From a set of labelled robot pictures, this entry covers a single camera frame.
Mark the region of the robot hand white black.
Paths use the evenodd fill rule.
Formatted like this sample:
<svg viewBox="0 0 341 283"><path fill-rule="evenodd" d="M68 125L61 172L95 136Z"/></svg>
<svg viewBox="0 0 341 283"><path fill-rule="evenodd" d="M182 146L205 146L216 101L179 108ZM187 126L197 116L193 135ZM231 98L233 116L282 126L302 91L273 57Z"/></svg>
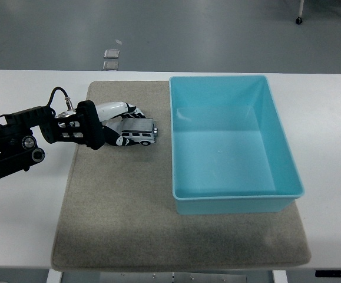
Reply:
<svg viewBox="0 0 341 283"><path fill-rule="evenodd" d="M123 119L144 119L144 113L126 102L109 102L96 106L105 142L112 146L132 146L138 142L121 135Z"/></svg>

